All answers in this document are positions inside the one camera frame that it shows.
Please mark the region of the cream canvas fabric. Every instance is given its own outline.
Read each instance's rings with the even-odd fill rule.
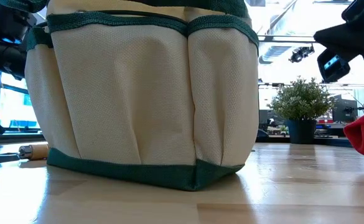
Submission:
[[[51,0],[30,33],[48,163],[201,189],[242,168],[256,139],[258,38],[241,0],[145,2]]]

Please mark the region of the desk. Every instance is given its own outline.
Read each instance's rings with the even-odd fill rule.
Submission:
[[[246,166],[200,192],[46,166],[0,164],[0,223],[364,223],[364,156],[255,144]]]

